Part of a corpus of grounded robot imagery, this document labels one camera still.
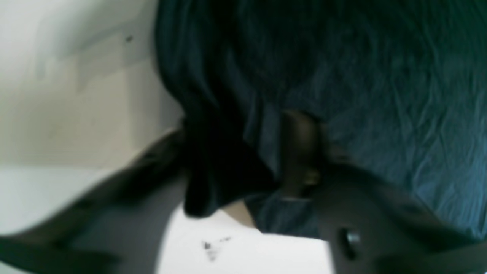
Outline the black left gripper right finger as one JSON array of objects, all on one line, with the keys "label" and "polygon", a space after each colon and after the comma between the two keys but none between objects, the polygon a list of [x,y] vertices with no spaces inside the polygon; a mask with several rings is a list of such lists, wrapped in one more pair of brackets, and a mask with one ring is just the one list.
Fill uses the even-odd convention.
[{"label": "black left gripper right finger", "polygon": [[282,113],[281,170],[282,195],[313,206],[336,274],[486,273],[485,241],[353,165],[306,113]]}]

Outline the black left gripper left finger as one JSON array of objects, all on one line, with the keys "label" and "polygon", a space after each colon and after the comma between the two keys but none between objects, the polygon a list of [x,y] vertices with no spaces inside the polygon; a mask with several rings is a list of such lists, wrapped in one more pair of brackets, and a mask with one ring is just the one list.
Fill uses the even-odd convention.
[{"label": "black left gripper left finger", "polygon": [[184,144],[183,129],[169,131],[47,220],[2,236],[1,262],[30,274],[155,274],[185,196]]}]

